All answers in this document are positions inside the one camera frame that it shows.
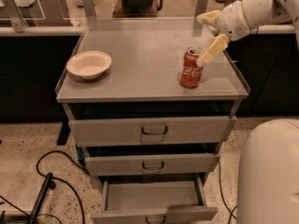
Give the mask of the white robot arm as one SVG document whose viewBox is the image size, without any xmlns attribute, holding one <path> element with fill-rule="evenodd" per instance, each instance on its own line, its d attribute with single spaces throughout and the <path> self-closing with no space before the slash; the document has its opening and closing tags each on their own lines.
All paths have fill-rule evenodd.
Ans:
<svg viewBox="0 0 299 224">
<path fill-rule="evenodd" d="M 222 10 L 200 14 L 196 19 L 219 33 L 200 53 L 196 61 L 199 67 L 222 53 L 230 41 L 239 40 L 263 25 L 292 21 L 299 41 L 299 0 L 236 0 Z"/>
</svg>

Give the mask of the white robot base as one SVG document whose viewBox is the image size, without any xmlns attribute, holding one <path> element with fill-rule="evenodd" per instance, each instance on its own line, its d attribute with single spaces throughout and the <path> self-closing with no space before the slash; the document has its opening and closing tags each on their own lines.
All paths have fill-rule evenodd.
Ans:
<svg viewBox="0 0 299 224">
<path fill-rule="evenodd" d="M 299 120 L 257 126 L 241 151 L 237 224 L 299 224 Z"/>
</svg>

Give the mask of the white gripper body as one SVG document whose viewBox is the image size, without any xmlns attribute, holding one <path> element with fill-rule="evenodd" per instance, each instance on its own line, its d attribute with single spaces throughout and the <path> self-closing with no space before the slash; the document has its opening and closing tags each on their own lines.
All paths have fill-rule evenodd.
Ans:
<svg viewBox="0 0 299 224">
<path fill-rule="evenodd" d="M 218 31 L 228 35 L 231 41 L 239 40 L 250 33 L 243 5 L 241 1 L 235 1 L 225 7 L 217 21 Z"/>
</svg>

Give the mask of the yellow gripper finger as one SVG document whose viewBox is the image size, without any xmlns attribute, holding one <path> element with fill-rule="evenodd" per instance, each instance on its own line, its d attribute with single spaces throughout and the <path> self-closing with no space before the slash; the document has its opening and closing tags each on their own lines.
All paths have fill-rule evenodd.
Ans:
<svg viewBox="0 0 299 224">
<path fill-rule="evenodd" d="M 225 34 L 210 37 L 196 60 L 197 66 L 204 67 L 206 64 L 210 63 L 228 47 L 229 42 L 229 36 Z"/>
<path fill-rule="evenodd" d="M 198 15 L 196 19 L 204 25 L 216 26 L 218 24 L 218 17 L 220 14 L 221 12 L 219 10 L 212 10 Z"/>
</svg>

